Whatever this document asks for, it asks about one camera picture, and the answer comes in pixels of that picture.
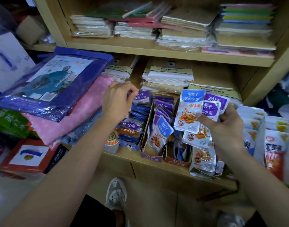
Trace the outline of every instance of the hand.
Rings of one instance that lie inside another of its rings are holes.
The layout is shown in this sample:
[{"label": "hand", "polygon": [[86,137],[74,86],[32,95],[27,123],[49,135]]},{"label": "hand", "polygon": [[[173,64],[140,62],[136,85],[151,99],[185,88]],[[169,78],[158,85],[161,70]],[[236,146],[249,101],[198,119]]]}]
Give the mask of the hand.
[{"label": "hand", "polygon": [[243,141],[243,121],[231,104],[219,116],[221,122],[212,121],[201,113],[197,113],[196,118],[211,131],[215,151],[222,160],[238,151],[247,152]]},{"label": "hand", "polygon": [[[132,92],[127,98],[127,93],[130,90]],[[131,83],[113,82],[104,95],[102,104],[104,120],[116,126],[128,114],[138,91],[138,88]]]}]

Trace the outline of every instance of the wooden shelf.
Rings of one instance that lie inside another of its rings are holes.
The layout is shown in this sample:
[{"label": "wooden shelf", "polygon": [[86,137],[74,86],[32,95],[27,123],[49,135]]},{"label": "wooden shelf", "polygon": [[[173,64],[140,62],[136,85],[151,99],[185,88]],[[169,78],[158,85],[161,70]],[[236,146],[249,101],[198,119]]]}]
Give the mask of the wooden shelf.
[{"label": "wooden shelf", "polygon": [[158,162],[154,162],[152,160],[144,159],[140,156],[140,152],[135,151],[135,150],[129,150],[126,147],[120,146],[116,154],[103,152],[103,155],[127,160],[127,161],[132,162],[132,164],[133,164],[133,162],[135,162],[135,163],[149,165],[149,166],[156,167],[156,168],[159,168],[159,169],[162,169],[165,171],[169,171],[169,172],[171,172],[173,174],[177,174],[179,176],[192,178],[194,180],[206,181],[206,182],[209,182],[211,184],[217,184],[217,185],[222,186],[222,187],[229,189],[229,190],[237,190],[237,184],[235,181],[232,181],[229,179],[224,179],[224,178],[211,180],[211,179],[204,179],[204,178],[200,178],[200,177],[195,177],[195,176],[190,175],[188,168],[177,166],[177,165],[170,164],[170,163],[166,163],[164,161],[162,161],[162,163],[158,163]]},{"label": "wooden shelf", "polygon": [[258,67],[270,67],[274,62],[269,58],[239,57],[201,53],[200,50],[183,52],[157,45],[155,40],[121,38],[114,36],[107,39],[68,38],[69,48],[87,49],[103,52],[127,53],[154,57],[179,58],[194,61],[208,61],[226,64],[241,64]]},{"label": "wooden shelf", "polygon": [[53,52],[56,48],[56,44],[34,44],[34,45],[27,45],[21,43],[22,47],[27,50],[34,50],[34,51],[42,51],[42,52]]}]

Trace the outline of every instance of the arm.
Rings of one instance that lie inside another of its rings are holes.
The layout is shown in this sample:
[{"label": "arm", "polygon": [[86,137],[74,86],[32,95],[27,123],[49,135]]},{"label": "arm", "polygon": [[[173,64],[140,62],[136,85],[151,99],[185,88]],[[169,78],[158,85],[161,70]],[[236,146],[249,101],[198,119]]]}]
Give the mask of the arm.
[{"label": "arm", "polygon": [[289,189],[256,161],[243,143],[243,122],[232,105],[214,122],[202,114],[200,123],[210,129],[218,156],[234,172],[266,225],[289,226]]},{"label": "arm", "polygon": [[[133,92],[127,99],[128,91]],[[128,114],[138,89],[114,82],[103,116],[5,218],[4,226],[69,226],[86,194],[107,138]]]}]

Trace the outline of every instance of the pink polka dot fabric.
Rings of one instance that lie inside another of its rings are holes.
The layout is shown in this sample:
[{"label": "pink polka dot fabric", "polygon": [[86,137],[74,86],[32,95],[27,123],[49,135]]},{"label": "pink polka dot fabric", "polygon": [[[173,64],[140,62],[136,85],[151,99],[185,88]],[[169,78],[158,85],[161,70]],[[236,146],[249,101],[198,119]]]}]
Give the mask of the pink polka dot fabric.
[{"label": "pink polka dot fabric", "polygon": [[113,79],[108,76],[99,76],[76,104],[71,114],[65,116],[60,122],[53,122],[27,113],[23,115],[33,124],[44,144],[50,145],[80,125],[102,106],[103,95],[112,82]]}]

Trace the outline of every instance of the forearm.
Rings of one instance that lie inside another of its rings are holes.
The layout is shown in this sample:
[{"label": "forearm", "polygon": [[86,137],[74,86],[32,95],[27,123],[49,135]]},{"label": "forearm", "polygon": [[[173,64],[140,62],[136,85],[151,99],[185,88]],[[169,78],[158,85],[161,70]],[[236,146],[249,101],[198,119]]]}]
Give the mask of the forearm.
[{"label": "forearm", "polygon": [[246,150],[225,160],[267,226],[289,226],[289,189]]},{"label": "forearm", "polygon": [[40,185],[5,219],[5,226],[69,226],[114,128],[100,118]]}]

